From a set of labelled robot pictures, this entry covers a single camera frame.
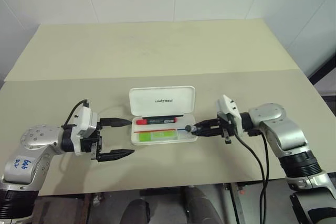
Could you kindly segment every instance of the beige tabletop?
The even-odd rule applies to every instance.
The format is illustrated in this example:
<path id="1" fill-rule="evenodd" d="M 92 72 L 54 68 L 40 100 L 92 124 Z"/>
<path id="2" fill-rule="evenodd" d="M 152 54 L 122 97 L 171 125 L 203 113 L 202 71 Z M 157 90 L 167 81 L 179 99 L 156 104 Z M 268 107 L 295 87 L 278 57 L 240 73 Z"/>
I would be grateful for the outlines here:
<path id="1" fill-rule="evenodd" d="M 114 38 L 111 41 L 116 39 L 120 43 L 124 39 L 132 38 L 131 40 L 138 41 L 140 48 L 140 37 L 132 34 L 141 33 L 140 26 L 146 30 L 146 24 L 108 24 L 107 27 L 42 26 L 0 90 L 0 164 L 4 166 L 27 128 L 36 124 L 62 125 L 73 105 L 81 99 L 89 99 L 91 108 L 98 112 L 100 117 L 132 119 L 128 98 L 131 88 L 192 85 L 196 88 L 196 121 L 216 116 L 215 101 L 221 94 L 234 99 L 240 112 L 267 102 L 283 105 L 288 116 L 303 129 L 323 169 L 328 172 L 334 171 L 335 117 L 262 20 L 149 23 L 148 30 L 157 29 L 158 33 L 166 33 L 166 37 L 171 38 L 157 41 L 156 45 L 164 47 L 167 41 L 173 40 L 172 47 L 168 47 L 167 50 L 171 49 L 174 53 L 169 56 L 161 46 L 151 50 L 151 44 L 148 43 L 147 55 L 144 56 L 146 63 L 138 59 L 140 52 L 135 49 L 127 51 L 126 47 L 119 45 L 125 50 L 125 54 L 127 52 L 127 56 L 120 58 L 116 53 L 115 44 L 110 43 L 109 47 L 109 38 Z M 197 39 L 199 36 L 192 32 L 189 34 L 197 43 L 192 43 L 191 39 L 175 40 L 175 36 L 169 35 L 172 27 L 180 39 L 182 35 L 176 32 L 177 27 L 180 27 L 185 37 L 188 37 L 186 31 L 189 31 L 189 28 L 193 31 L 193 27 L 198 27 L 197 34 L 203 36 L 207 42 L 201 43 Z M 207 29 L 211 30 L 211 33 L 202 32 Z M 88 34 L 94 40 L 92 45 L 89 44 Z M 146 38 L 151 37 L 150 34 L 148 32 L 147 37 L 141 37 L 144 43 L 149 41 Z M 48 41 L 48 36 L 55 37 L 55 40 Z M 99 47 L 97 43 L 102 39 L 104 42 L 100 44 L 102 47 Z M 207 46 L 208 54 L 201 57 L 206 52 L 204 47 Z M 87 51 L 92 47 L 92 50 L 97 52 L 97 62 L 91 58 L 88 60 L 90 53 Z M 191 60 L 192 57 L 185 56 L 184 53 L 188 50 L 194 52 L 197 57 Z M 106 56 L 102 56 L 106 51 L 114 53 L 101 62 Z M 155 52 L 159 60 L 154 62 Z M 68 64 L 73 66 L 73 70 L 70 71 L 66 61 L 62 64 L 55 61 L 56 55 L 60 60 L 70 58 Z M 173 60 L 162 60 L 162 55 Z M 231 145 L 226 145 L 220 137 L 200 137 L 194 143 L 133 146 L 130 133 L 129 126 L 102 131 L 104 151 L 116 148 L 135 150 L 132 155 L 118 161 L 97 163 L 90 160 L 89 154 L 75 156 L 68 153 L 55 156 L 40 195 L 260 179 L 257 163 L 234 138 Z M 258 156 L 264 156 L 262 140 L 259 137 L 244 136 L 244 140 Z M 270 170 L 270 178 L 284 177 L 273 154 L 270 154 Z"/>

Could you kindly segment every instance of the open case lid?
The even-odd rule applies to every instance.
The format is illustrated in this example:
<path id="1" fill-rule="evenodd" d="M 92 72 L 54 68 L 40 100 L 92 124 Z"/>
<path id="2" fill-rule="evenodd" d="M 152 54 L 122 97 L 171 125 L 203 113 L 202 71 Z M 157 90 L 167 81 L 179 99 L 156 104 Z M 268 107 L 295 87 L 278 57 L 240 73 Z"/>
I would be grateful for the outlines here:
<path id="1" fill-rule="evenodd" d="M 193 86 L 134 88 L 129 96 L 131 112 L 136 116 L 183 115 L 194 111 Z"/>

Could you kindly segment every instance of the black cable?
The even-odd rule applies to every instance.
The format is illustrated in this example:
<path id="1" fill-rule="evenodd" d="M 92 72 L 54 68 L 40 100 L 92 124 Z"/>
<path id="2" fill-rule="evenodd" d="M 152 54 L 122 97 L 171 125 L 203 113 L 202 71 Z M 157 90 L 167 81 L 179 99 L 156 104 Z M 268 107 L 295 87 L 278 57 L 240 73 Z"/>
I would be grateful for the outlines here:
<path id="1" fill-rule="evenodd" d="M 85 107 L 88 107 L 88 106 L 89 106 L 89 100 L 84 99 L 84 100 L 81 100 L 79 103 L 77 103 L 77 104 L 74 106 L 74 108 L 71 110 L 71 112 L 70 112 L 68 118 L 66 119 L 64 125 L 68 125 L 68 123 L 69 123 L 69 121 L 70 121 L 70 119 L 71 119 L 73 113 L 75 112 L 76 108 L 78 108 L 78 106 L 81 105 L 81 104 L 83 104 L 83 106 L 85 106 Z"/>
<path id="2" fill-rule="evenodd" d="M 260 193 L 260 199 L 259 199 L 259 206 L 261 206 L 262 204 L 262 200 L 264 199 L 264 217 L 263 217 L 263 223 L 262 224 L 265 224 L 266 223 L 266 210 L 267 210 L 267 203 L 266 203 L 266 188 L 267 188 L 267 185 L 268 185 L 268 181 L 269 181 L 269 156 L 268 156 L 268 147 L 267 147 L 267 141 L 266 141 L 266 138 L 264 136 L 264 134 L 262 133 L 261 134 L 261 137 L 263 139 L 263 142 L 264 142 L 264 148 L 265 148 L 265 157 L 266 157 L 266 178 L 265 178 L 265 183 L 262 185 L 263 189 L 261 190 L 261 193 Z"/>
<path id="3" fill-rule="evenodd" d="M 261 161 L 259 159 L 259 157 L 257 156 L 257 154 L 251 149 L 250 146 L 248 146 L 241 138 L 240 136 L 238 136 L 238 133 L 237 133 L 237 130 L 234 129 L 234 134 L 235 134 L 235 137 L 237 138 L 237 140 L 245 147 L 247 148 L 251 154 L 253 155 L 253 157 L 257 160 L 258 164 L 259 164 L 259 167 L 260 167 L 260 171 L 261 171 L 261 177 L 263 179 L 262 181 L 262 184 L 263 186 L 265 186 L 265 173 L 264 173 L 264 168 L 263 168 L 263 165 L 261 164 Z M 263 224 L 263 213 L 262 213 L 262 201 L 259 201 L 259 216 L 260 216 L 260 224 Z"/>

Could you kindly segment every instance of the red marker cap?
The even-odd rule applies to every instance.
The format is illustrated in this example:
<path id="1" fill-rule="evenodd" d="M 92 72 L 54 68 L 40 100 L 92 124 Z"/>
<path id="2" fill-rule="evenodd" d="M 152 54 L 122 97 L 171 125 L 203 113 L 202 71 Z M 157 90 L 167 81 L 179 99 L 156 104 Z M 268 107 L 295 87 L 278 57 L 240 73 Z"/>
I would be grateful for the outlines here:
<path id="1" fill-rule="evenodd" d="M 136 121 L 137 125 L 146 125 L 147 124 L 147 119 L 140 119 Z"/>

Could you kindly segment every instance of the white wall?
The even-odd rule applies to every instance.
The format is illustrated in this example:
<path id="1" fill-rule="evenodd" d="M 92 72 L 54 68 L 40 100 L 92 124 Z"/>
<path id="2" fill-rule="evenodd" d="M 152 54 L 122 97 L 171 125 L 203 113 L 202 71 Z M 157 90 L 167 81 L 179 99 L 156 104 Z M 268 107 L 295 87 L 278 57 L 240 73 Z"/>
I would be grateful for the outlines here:
<path id="1" fill-rule="evenodd" d="M 336 49 L 336 0 L 0 0 L 0 79 L 39 24 L 259 17 L 307 75 Z"/>

